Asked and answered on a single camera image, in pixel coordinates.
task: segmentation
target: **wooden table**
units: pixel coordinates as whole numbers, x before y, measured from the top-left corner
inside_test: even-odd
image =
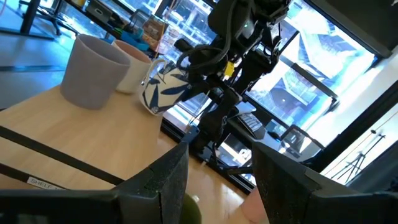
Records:
[[[122,179],[128,179],[174,147],[137,97],[115,93],[99,111],[67,102],[55,87],[0,112],[0,125]],[[68,189],[114,185],[0,138],[0,163]],[[199,198],[203,223],[249,223],[239,205],[244,194],[204,164],[190,159],[187,193]],[[2,189],[35,189],[0,175]]]

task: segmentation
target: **green object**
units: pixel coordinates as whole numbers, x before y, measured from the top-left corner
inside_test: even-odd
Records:
[[[198,204],[185,194],[182,204],[180,224],[201,224],[201,213]]]
[[[115,30],[118,34],[123,33],[123,29],[121,29],[121,28],[114,28],[113,30]]]

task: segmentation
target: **table leg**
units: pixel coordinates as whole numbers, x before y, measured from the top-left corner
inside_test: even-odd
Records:
[[[32,27],[33,20],[35,19],[37,8],[40,5],[40,0],[31,0],[24,16],[24,21],[22,22],[20,32],[23,34],[28,34],[30,28]]]

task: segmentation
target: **white wall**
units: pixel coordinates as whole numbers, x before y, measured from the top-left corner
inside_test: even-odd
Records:
[[[359,78],[340,96],[341,104],[336,111],[320,118],[307,133],[327,146],[396,80],[398,49],[395,49],[393,56]]]

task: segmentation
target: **ceramic mug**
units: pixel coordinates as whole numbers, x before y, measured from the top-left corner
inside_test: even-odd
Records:
[[[190,88],[184,72],[170,62],[149,79],[139,98],[150,113],[161,115],[181,101]]]
[[[130,60],[109,43],[85,34],[77,36],[60,91],[82,108],[99,110],[130,68]]]
[[[123,52],[130,60],[130,68],[126,76],[116,87],[116,90],[121,93],[130,94],[137,92],[143,79],[147,79],[147,76],[149,77],[150,72],[148,73],[148,71],[152,71],[160,62],[166,63],[163,59],[156,60],[152,63],[146,54],[121,40],[115,40],[112,45]]]

